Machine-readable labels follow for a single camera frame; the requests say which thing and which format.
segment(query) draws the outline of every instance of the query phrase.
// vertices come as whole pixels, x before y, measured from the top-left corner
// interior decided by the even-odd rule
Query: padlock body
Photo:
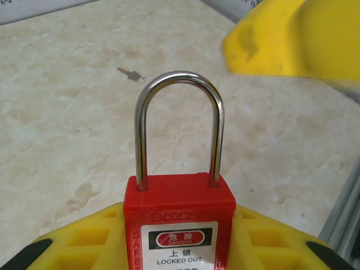
[[[208,176],[151,175],[146,191],[137,191],[136,177],[130,177],[124,199],[129,269],[188,269],[206,263],[214,263],[215,270],[226,268],[236,202],[223,177],[218,188],[211,188]],[[191,256],[191,250],[200,255]]]

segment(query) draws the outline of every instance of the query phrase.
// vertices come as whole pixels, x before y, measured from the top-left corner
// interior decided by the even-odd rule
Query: beige tile floor
[[[172,70],[202,74],[224,99],[221,173],[238,204],[318,235],[359,155],[360,108],[315,80],[229,74],[220,46],[232,27],[191,0],[102,0],[0,27],[0,264],[123,200],[137,97]],[[211,118],[200,91],[160,92],[149,173],[207,171]]]

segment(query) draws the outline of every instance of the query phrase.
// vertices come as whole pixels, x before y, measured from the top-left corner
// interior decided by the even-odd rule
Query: yellow plastic object
[[[127,270],[123,203],[36,239],[53,243],[27,270]]]
[[[35,240],[53,243],[28,270],[128,270],[123,203]],[[306,246],[321,240],[237,206],[227,270],[329,270]]]
[[[360,82],[360,1],[264,0],[225,37],[236,74]]]

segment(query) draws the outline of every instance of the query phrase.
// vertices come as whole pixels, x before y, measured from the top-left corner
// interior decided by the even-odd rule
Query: red danger sign
[[[212,228],[151,231],[148,233],[149,249],[209,246],[212,244],[212,235]]]
[[[162,248],[200,245],[205,240],[205,234],[202,231],[174,231],[163,232],[156,238],[156,243]]]

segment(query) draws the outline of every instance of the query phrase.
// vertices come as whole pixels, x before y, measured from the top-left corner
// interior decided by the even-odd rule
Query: red padlock
[[[213,107],[209,173],[147,175],[146,111],[163,87],[190,83]],[[220,175],[224,108],[204,77],[175,71],[151,81],[136,104],[136,177],[129,179],[124,217],[131,270],[220,270],[226,268],[235,198]]]

